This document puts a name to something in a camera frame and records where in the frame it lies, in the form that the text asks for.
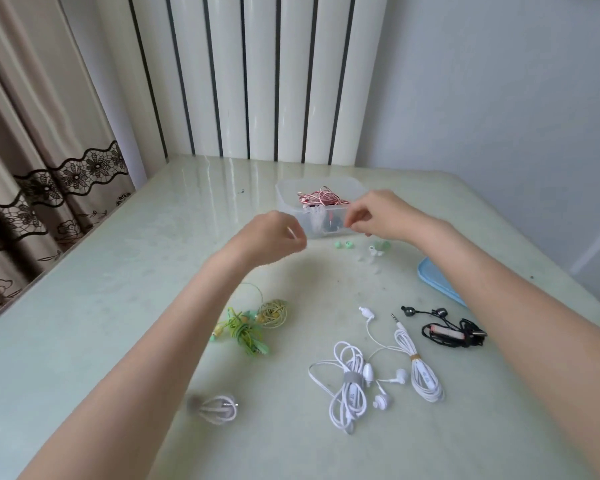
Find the blue plastic lid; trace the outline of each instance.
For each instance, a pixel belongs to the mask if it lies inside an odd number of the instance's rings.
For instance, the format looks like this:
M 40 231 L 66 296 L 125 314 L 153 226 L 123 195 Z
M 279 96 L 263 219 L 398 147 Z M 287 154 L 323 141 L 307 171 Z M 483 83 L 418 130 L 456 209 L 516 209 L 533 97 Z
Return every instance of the blue plastic lid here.
M 449 298 L 456 300 L 460 305 L 466 306 L 466 303 L 452 288 L 451 283 L 447 281 L 442 272 L 438 269 L 438 266 L 431 262 L 431 259 L 424 258 L 418 265 L 418 276 L 426 284 L 433 286 L 433 288 L 444 293 Z

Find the curtain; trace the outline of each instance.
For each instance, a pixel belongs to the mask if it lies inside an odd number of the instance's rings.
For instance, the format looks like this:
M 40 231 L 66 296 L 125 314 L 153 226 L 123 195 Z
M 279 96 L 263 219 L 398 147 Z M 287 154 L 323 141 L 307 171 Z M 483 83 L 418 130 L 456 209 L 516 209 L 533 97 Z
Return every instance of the curtain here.
M 134 192 L 58 0 L 0 0 L 0 308 Z

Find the transparent plastic container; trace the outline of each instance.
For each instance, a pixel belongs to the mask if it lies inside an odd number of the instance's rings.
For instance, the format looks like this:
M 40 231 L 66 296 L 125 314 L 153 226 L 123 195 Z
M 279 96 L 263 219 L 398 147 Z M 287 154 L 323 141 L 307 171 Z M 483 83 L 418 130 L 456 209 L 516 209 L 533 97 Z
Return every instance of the transparent plastic container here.
M 303 207 L 298 192 L 311 193 L 327 186 L 341 199 L 353 202 L 367 193 L 367 189 L 353 177 L 298 178 L 280 180 L 276 184 L 278 210 L 298 219 L 309 239 L 352 233 L 344 227 L 348 205 Z

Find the white wall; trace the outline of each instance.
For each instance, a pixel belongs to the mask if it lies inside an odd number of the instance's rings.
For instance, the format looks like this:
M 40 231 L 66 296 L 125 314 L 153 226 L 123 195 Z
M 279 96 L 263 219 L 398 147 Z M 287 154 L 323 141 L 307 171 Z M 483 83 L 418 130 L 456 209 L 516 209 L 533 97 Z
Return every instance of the white wall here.
M 84 63 L 109 119 L 136 189 L 146 182 L 144 165 L 127 114 L 113 56 L 95 0 L 60 0 Z
M 600 298 L 600 0 L 389 0 L 357 164 L 455 173 Z

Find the black earphone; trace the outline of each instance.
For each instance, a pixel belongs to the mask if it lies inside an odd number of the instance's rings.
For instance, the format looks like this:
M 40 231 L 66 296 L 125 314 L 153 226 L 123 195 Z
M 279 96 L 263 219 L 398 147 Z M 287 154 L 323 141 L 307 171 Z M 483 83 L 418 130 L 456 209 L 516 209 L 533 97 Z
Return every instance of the black earphone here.
M 463 318 L 460 325 L 455 325 L 447 320 L 446 308 L 438 308 L 430 312 L 421 312 L 412 306 L 401 306 L 400 309 L 408 317 L 422 313 L 442 320 L 445 324 L 428 323 L 422 327 L 422 335 L 433 342 L 445 347 L 472 347 L 482 346 L 487 332 L 480 329 L 471 320 Z

